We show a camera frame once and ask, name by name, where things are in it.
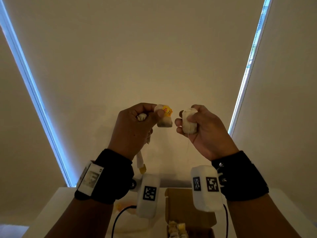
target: hand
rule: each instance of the hand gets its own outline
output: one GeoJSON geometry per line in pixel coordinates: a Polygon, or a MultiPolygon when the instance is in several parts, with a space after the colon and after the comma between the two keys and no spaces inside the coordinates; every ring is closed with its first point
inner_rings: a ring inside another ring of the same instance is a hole
{"type": "Polygon", "coordinates": [[[152,134],[153,126],[164,116],[161,109],[154,113],[155,106],[156,104],[139,103],[122,110],[117,117],[108,149],[133,160],[146,143],[148,134],[152,134]],[[148,116],[139,122],[137,116],[142,113],[148,116]]]}
{"type": "Polygon", "coordinates": [[[197,133],[185,134],[180,127],[183,123],[182,119],[175,120],[176,132],[188,137],[202,156],[212,161],[239,151],[218,116],[203,105],[195,104],[192,108],[198,112],[188,116],[187,120],[198,124],[197,133]]]}

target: person's right hand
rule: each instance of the person's right hand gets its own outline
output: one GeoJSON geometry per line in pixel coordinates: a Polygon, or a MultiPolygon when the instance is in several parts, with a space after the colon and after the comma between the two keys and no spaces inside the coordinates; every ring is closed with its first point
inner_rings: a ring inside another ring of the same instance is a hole
{"type": "Polygon", "coordinates": [[[176,132],[188,137],[194,147],[208,160],[220,159],[224,156],[232,155],[239,152],[232,138],[228,134],[224,124],[218,116],[211,113],[203,105],[193,105],[192,108],[198,112],[188,116],[189,122],[197,123],[197,133],[185,134],[180,127],[182,119],[176,119],[176,132]]]}

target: person's left hand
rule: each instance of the person's left hand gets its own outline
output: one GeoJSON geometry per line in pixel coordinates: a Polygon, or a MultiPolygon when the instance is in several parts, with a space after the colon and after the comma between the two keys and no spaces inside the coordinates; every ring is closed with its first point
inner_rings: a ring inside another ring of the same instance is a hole
{"type": "Polygon", "coordinates": [[[114,127],[108,149],[133,160],[134,156],[146,143],[148,133],[152,133],[153,126],[164,116],[163,110],[154,113],[156,104],[139,103],[122,110],[114,127]],[[147,114],[147,118],[139,122],[139,114],[147,114]]]}

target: qr code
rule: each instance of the qr code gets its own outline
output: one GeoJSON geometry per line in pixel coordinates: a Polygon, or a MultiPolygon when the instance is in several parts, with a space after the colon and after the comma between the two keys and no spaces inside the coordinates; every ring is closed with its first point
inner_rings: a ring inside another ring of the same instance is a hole
{"type": "Polygon", "coordinates": [[[145,186],[143,200],[155,201],[156,187],[145,186]]]}
{"type": "Polygon", "coordinates": [[[193,182],[194,182],[194,191],[201,191],[200,178],[194,177],[193,182]]]}
{"type": "Polygon", "coordinates": [[[217,178],[215,177],[206,177],[207,180],[207,190],[208,192],[219,192],[219,186],[217,178]]]}
{"type": "Polygon", "coordinates": [[[97,174],[93,171],[88,171],[84,177],[84,180],[82,181],[82,183],[84,185],[89,186],[90,188],[94,188],[95,184],[98,180],[100,174],[97,174]]]}

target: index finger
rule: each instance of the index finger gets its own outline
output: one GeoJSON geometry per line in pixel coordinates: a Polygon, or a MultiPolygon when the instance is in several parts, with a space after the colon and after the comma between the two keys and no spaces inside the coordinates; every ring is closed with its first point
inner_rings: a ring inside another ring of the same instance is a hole
{"type": "Polygon", "coordinates": [[[128,109],[137,112],[137,114],[139,115],[143,113],[154,112],[154,108],[156,107],[156,105],[157,104],[153,103],[139,103],[128,109]]]}
{"type": "Polygon", "coordinates": [[[194,104],[192,108],[196,109],[200,113],[209,112],[209,110],[204,105],[194,104]]]}

